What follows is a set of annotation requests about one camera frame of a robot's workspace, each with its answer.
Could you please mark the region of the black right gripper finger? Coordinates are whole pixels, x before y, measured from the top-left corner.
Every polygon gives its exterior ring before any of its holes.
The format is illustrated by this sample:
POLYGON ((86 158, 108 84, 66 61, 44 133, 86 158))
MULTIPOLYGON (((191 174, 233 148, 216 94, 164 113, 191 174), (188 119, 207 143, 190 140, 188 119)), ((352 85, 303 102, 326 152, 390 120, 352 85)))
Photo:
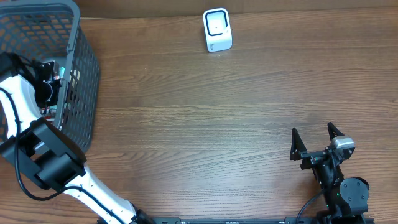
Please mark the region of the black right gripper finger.
POLYGON ((328 134, 331 145, 339 145, 341 139, 344 139, 344 134, 332 123, 327 124, 328 134))
POLYGON ((302 159, 302 155, 307 153, 302 138, 296 128, 292 129, 292 145, 290 150, 290 160, 297 161, 302 159))

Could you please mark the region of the teal snack packet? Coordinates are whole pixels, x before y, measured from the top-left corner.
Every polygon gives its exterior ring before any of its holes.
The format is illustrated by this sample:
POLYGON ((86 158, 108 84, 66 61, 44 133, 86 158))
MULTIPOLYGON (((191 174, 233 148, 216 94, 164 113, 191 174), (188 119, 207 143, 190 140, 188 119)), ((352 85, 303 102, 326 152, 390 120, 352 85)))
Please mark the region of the teal snack packet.
POLYGON ((64 74, 65 74, 65 68, 64 67, 60 67, 58 74, 59 74, 60 79, 63 79, 64 78, 64 74))

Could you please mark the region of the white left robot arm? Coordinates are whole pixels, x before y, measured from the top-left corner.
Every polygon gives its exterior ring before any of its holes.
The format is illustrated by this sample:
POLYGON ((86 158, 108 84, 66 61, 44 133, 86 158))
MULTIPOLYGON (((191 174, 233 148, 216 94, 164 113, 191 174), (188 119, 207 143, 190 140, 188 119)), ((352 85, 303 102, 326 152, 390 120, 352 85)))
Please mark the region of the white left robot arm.
POLYGON ((79 145, 45 117, 60 92, 59 71, 53 60, 1 53, 1 104, 8 125, 1 155, 14 166, 21 190, 37 201, 70 195, 99 215, 100 223, 153 223, 102 183, 79 145))

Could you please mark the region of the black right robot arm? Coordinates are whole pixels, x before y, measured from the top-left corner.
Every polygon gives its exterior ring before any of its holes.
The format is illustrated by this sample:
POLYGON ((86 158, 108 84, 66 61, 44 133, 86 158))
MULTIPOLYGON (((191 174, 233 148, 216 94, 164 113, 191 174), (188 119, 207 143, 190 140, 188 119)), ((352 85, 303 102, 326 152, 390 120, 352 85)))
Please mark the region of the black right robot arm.
POLYGON ((302 170, 311 169, 320 191, 307 201, 296 216, 295 223, 373 223, 365 218, 368 211, 369 183, 361 177, 344 178, 340 165, 356 148, 353 138, 343 134, 333 123, 327 124, 330 144, 322 151, 309 152, 296 128, 292 129, 290 160, 301 161, 302 170), (324 197, 326 210, 304 218, 305 209, 324 197))

